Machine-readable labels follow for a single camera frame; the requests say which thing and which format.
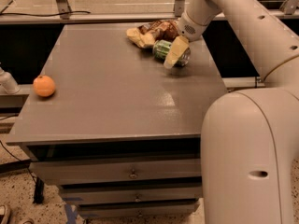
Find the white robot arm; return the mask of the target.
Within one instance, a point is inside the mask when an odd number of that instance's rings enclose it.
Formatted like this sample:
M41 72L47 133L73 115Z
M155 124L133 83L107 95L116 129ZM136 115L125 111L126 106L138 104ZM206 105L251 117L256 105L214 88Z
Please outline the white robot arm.
M264 85L234 91L206 112L201 170L206 224L294 224L299 155L299 40L257 0L192 0L178 22L189 41L223 14Z

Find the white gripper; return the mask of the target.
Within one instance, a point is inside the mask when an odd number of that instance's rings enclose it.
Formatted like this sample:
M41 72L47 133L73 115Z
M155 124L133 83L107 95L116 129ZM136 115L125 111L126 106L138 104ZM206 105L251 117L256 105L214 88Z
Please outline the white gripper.
M180 34L173 41L169 52L164 60L164 67L171 69L189 47L189 41L199 40L206 27L195 23L184 12L178 19L178 33Z

